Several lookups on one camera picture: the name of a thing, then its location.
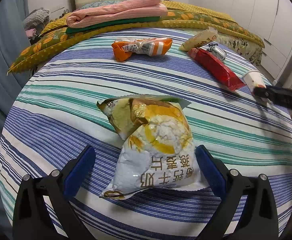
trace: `white wardrobe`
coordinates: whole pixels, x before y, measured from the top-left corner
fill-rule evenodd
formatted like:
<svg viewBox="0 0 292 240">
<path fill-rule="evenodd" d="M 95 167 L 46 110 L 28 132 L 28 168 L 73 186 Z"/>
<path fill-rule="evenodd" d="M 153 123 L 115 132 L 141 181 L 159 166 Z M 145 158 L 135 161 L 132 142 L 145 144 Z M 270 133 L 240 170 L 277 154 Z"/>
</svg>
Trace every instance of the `white wardrobe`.
<svg viewBox="0 0 292 240">
<path fill-rule="evenodd" d="M 261 64 L 275 83 L 292 70 L 292 3 L 290 0 L 176 0 L 231 15 L 264 40 Z"/>
</svg>

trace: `metal screw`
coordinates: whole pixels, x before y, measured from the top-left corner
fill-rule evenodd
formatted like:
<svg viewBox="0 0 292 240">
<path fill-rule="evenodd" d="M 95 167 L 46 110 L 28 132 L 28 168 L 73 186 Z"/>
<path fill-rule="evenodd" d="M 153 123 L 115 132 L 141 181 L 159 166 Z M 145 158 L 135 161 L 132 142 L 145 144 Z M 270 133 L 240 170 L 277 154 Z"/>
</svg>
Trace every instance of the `metal screw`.
<svg viewBox="0 0 292 240">
<path fill-rule="evenodd" d="M 53 170 L 53 171 L 51 172 L 51 175 L 52 175 L 53 177 L 57 177 L 57 176 L 59 175 L 59 173 L 60 173 L 59 170 Z"/>
<path fill-rule="evenodd" d="M 233 176 L 237 176 L 239 174 L 238 170 L 235 170 L 235 169 L 231 169 L 230 170 L 230 173 L 233 175 Z"/>
<path fill-rule="evenodd" d="M 24 177 L 23 177 L 23 180 L 29 180 L 30 179 L 30 175 L 29 174 L 26 174 Z"/>
<path fill-rule="evenodd" d="M 266 176 L 265 174 L 261 174 L 259 177 L 260 177 L 262 180 L 267 180 L 267 176 Z"/>
</svg>

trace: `striped tablecloth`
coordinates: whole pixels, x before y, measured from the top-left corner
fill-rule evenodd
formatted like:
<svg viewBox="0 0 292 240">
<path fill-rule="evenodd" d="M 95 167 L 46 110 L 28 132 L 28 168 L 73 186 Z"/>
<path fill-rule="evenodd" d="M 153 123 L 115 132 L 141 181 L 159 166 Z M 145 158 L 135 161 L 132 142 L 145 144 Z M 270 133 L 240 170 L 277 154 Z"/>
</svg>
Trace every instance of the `striped tablecloth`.
<svg viewBox="0 0 292 240">
<path fill-rule="evenodd" d="M 164 56 L 133 54 L 114 60 L 116 38 L 170 37 Z M 9 220 L 22 176 L 46 176 L 62 169 L 87 144 L 96 163 L 71 202 L 97 239 L 194 239 L 220 199 L 209 188 L 197 192 L 150 189 L 128 200 L 101 199 L 111 181 L 122 140 L 96 101 L 128 94 L 169 94 L 191 101 L 184 113 L 197 145 L 244 176 L 269 176 L 275 196 L 279 233 L 292 211 L 292 121 L 286 109 L 257 101 L 248 87 L 229 92 L 178 50 L 191 37 L 168 29 L 129 29 L 95 36 L 55 56 L 17 97 L 0 140 L 0 191 Z M 225 64 L 238 76 L 255 69 L 228 51 Z M 49 199 L 58 232 L 65 234 Z M 231 222 L 239 220 L 245 199 Z"/>
</svg>

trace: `blue gripper pad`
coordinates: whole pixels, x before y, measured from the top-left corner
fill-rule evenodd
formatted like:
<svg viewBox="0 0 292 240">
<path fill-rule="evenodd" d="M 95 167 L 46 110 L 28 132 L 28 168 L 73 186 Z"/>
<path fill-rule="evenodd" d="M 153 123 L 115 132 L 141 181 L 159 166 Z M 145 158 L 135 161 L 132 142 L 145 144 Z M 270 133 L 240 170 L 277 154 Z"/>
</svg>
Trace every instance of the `blue gripper pad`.
<svg viewBox="0 0 292 240">
<path fill-rule="evenodd" d="M 208 150 L 200 145 L 195 150 L 195 156 L 201 172 L 204 174 L 215 196 L 223 199 L 226 196 L 226 181 L 219 172 Z"/>
<path fill-rule="evenodd" d="M 87 173 L 94 166 L 95 158 L 94 148 L 92 146 L 87 147 L 75 167 L 64 180 L 63 195 L 65 199 L 70 200 L 76 196 Z"/>
</svg>

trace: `blue pillow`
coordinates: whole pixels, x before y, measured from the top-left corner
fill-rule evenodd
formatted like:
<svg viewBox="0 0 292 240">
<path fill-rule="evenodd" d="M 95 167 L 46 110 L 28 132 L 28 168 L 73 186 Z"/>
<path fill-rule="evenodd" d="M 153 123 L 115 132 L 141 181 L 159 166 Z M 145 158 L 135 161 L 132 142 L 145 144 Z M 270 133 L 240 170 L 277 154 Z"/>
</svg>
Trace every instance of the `blue pillow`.
<svg viewBox="0 0 292 240">
<path fill-rule="evenodd" d="M 87 8 L 96 8 L 99 6 L 105 6 L 105 5 L 110 5 L 110 4 L 115 4 L 115 3 L 119 3 L 120 1 L 114 0 L 114 1 L 98 1 L 98 2 L 93 2 L 93 3 L 89 3 L 84 5 L 83 7 L 81 7 L 80 9 L 87 9 Z"/>
</svg>

